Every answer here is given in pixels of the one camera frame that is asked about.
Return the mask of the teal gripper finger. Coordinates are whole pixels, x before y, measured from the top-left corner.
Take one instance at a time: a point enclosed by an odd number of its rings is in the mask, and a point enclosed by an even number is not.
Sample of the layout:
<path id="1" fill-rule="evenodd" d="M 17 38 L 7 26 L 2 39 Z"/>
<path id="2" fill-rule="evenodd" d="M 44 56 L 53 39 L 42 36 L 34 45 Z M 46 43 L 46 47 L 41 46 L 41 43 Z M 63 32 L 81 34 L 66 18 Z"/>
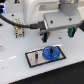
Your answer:
<path id="1" fill-rule="evenodd" d="M 75 32 L 76 32 L 76 28 L 69 28 L 68 29 L 68 36 L 69 37 L 74 37 L 74 34 L 75 34 Z"/>
<path id="2" fill-rule="evenodd" d="M 49 35 L 50 35 L 50 32 L 44 32 L 43 33 L 43 37 L 42 37 L 43 43 L 47 42 Z"/>

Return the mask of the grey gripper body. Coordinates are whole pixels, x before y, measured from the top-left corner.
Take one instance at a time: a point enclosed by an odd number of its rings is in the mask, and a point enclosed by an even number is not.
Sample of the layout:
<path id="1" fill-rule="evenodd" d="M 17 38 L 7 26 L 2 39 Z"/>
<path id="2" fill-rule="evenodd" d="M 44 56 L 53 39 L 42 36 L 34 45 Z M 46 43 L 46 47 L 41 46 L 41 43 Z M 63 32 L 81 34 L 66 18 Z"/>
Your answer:
<path id="1" fill-rule="evenodd" d="M 46 26 L 42 32 L 49 32 L 61 29 L 72 28 L 81 23 L 81 15 L 77 12 L 73 16 L 67 16 L 62 12 L 46 13 L 44 24 Z"/>

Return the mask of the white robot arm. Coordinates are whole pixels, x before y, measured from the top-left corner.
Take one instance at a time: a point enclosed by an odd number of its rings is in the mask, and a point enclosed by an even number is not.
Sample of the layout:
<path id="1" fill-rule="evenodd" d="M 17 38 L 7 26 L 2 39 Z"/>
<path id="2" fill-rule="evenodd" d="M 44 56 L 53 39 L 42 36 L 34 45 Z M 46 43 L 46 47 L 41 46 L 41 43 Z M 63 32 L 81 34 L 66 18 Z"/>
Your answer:
<path id="1" fill-rule="evenodd" d="M 75 30 L 82 22 L 78 3 L 79 0 L 24 0 L 24 21 L 39 28 L 46 42 L 50 31 Z"/>

